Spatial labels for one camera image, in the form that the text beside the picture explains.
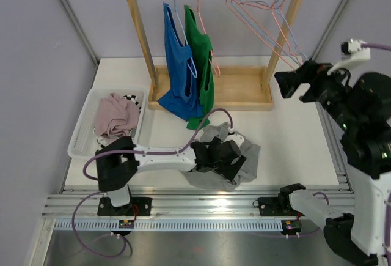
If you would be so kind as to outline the pink hanger of grey top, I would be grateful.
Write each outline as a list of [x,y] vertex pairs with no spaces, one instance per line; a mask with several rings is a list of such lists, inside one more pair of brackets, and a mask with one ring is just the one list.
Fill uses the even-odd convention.
[[[273,0],[262,0],[268,4],[272,3]],[[284,9],[283,6],[283,14],[285,15],[287,11]],[[275,38],[278,42],[282,41],[282,34],[279,34],[279,30],[271,16],[271,14],[267,11],[260,10],[260,9],[250,9],[250,14],[256,18],[256,20]],[[294,63],[291,59],[288,60],[288,62],[285,62],[287,65],[289,65],[291,68],[296,68],[298,65]]]

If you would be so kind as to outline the grey tank top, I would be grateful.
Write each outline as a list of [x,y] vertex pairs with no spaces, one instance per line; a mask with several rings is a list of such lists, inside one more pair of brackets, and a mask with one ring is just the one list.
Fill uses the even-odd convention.
[[[207,125],[202,129],[200,142],[209,142],[215,137],[221,141],[225,141],[228,137],[229,128],[230,124],[228,122],[224,122],[220,125]],[[235,178],[232,181],[229,181],[214,171],[208,171],[206,173],[196,171],[181,172],[190,185],[207,190],[233,191],[241,183],[249,183],[257,178],[258,160],[261,147],[257,144],[253,144],[241,133],[238,134],[244,138],[244,142],[240,146],[240,151],[241,154],[246,157],[246,161]]]

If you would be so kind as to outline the light blue hanger of pink top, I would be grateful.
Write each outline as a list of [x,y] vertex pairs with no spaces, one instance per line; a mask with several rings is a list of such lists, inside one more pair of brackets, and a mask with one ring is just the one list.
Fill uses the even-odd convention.
[[[225,5],[236,15],[241,22],[249,28],[278,58],[284,62],[291,59],[297,65],[307,59],[307,56],[300,51],[299,45],[288,25],[287,18],[283,14],[283,6],[287,0],[273,0],[268,4],[262,0],[225,0]],[[271,14],[279,34],[282,34],[282,41],[278,42],[257,20],[249,10],[260,9]]]

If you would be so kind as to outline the green tank top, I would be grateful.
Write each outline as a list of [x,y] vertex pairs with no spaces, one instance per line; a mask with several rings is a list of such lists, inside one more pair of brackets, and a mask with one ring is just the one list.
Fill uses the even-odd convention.
[[188,45],[191,48],[193,60],[197,70],[197,95],[202,107],[200,116],[191,117],[188,120],[187,128],[196,130],[214,106],[214,80],[211,67],[212,44],[207,34],[198,29],[196,17],[190,6],[185,5],[185,34]]

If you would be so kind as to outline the pink hanger of green top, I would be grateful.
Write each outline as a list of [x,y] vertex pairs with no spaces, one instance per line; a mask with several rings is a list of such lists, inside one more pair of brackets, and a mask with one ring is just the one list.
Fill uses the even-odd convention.
[[[206,29],[205,29],[205,25],[204,25],[204,22],[203,22],[203,18],[202,18],[202,14],[201,14],[201,10],[200,9],[201,9],[200,8],[200,0],[197,0],[197,9],[195,10],[195,12],[198,13],[203,33],[205,35],[207,35],[207,32],[206,32]],[[209,62],[211,64],[211,66],[212,66],[212,69],[213,69],[214,73],[219,78],[221,76],[221,69],[220,69],[220,67],[218,65],[218,62],[217,62],[215,56],[214,56],[213,50],[210,50],[210,56],[211,56],[211,58],[209,59]]]

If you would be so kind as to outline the black white striped tank top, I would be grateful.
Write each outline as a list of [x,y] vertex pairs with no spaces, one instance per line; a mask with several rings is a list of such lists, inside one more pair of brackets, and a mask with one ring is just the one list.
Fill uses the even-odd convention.
[[142,105],[136,95],[124,95],[122,98],[132,101],[138,107],[139,112],[141,112]]

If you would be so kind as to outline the pink tank top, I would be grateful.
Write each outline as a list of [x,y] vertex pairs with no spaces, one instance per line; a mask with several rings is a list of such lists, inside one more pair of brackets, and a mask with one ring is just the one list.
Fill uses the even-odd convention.
[[129,136],[137,127],[140,116],[138,107],[122,97],[113,92],[100,100],[94,128],[98,137],[114,139]]

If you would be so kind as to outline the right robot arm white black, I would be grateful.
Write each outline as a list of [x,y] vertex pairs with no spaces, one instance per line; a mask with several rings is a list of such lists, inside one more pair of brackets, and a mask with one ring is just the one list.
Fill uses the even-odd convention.
[[280,189],[279,211],[309,218],[322,230],[330,249],[353,265],[377,265],[381,257],[389,258],[390,78],[367,72],[350,86],[347,68],[315,61],[274,76],[283,98],[308,84],[300,101],[319,103],[341,128],[355,197],[354,212],[346,213],[297,183]]

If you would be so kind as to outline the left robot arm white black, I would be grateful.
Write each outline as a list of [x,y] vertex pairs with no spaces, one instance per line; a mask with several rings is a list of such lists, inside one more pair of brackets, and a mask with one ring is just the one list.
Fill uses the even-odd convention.
[[243,142],[241,136],[230,135],[227,141],[215,137],[210,142],[194,141],[174,149],[144,147],[129,136],[123,137],[95,152],[98,189],[107,194],[111,209],[124,216],[132,208],[128,182],[137,173],[211,171],[232,181],[247,160],[240,151]]

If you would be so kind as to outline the blue tank top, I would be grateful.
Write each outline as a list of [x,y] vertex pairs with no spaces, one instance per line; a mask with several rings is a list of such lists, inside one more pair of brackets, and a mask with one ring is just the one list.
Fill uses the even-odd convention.
[[158,99],[158,103],[177,117],[188,121],[202,115],[202,107],[197,93],[197,70],[192,60],[192,51],[178,35],[172,10],[163,4],[164,48],[170,88]]

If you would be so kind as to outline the light blue hanger left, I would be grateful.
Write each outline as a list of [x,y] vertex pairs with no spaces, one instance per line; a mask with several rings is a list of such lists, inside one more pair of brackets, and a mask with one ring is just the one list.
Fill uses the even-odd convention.
[[[180,27],[181,27],[181,30],[183,32],[183,37],[185,38],[185,46],[188,46],[188,40],[186,38],[186,34],[185,34],[185,29],[183,27],[183,23],[181,22],[181,18],[180,18],[179,13],[178,13],[176,0],[173,0],[173,4],[174,4],[174,12],[175,12],[175,14],[177,16],[177,19],[178,19],[179,23],[180,23]],[[197,69],[196,69],[196,65],[194,63],[193,57],[190,57],[190,61],[191,61],[191,65],[188,64],[188,67],[189,67],[189,69],[191,71],[192,76],[195,79],[197,79],[198,73],[197,73]]]

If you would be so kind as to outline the white plastic basket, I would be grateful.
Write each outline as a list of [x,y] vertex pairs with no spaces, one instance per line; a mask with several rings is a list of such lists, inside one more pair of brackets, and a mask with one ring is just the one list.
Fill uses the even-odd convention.
[[91,89],[87,94],[68,145],[67,152],[69,157],[88,160],[93,157],[95,151],[100,148],[101,142],[94,132],[95,119],[97,117],[100,100],[106,98],[111,93],[116,93],[121,97],[133,95],[139,103],[139,120],[136,128],[132,129],[130,132],[133,142],[138,142],[147,104],[147,91],[140,87],[96,87]]

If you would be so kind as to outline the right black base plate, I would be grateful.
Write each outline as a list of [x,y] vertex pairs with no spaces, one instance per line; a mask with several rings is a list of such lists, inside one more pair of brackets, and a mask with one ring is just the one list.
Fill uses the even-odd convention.
[[278,197],[259,197],[252,202],[252,206],[259,210],[260,216],[302,216],[301,213],[280,201]]

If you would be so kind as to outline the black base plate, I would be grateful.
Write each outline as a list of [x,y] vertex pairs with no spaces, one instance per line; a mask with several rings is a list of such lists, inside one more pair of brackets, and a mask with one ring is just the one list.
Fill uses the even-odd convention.
[[121,207],[114,207],[109,197],[100,198],[98,205],[98,216],[150,216],[152,198],[132,197],[131,202]]
[[278,197],[259,197],[252,202],[252,206],[259,210],[260,216],[302,216],[301,213],[280,201]]

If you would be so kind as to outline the aluminium rail frame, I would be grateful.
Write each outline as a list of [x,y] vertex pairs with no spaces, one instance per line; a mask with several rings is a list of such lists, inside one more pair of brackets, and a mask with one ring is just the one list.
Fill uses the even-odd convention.
[[[356,186],[352,168],[337,144],[339,132],[324,111],[301,102],[275,105],[272,111],[230,111],[236,130],[261,146],[257,178],[227,193],[190,186],[180,172],[142,172],[130,182],[136,196],[152,198],[152,219],[250,219],[259,216],[252,202],[301,183],[330,195],[338,209],[353,211]],[[139,142],[152,147],[186,143],[192,132],[167,111],[146,110]],[[71,161],[62,194],[50,195],[45,218],[70,218],[82,197],[97,184],[82,174],[84,160]]]

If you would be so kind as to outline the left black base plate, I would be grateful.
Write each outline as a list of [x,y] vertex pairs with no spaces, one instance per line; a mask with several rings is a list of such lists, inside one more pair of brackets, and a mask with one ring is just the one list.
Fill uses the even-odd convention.
[[109,197],[100,198],[98,205],[98,216],[150,216],[152,198],[132,197],[131,202],[121,207],[114,207]]

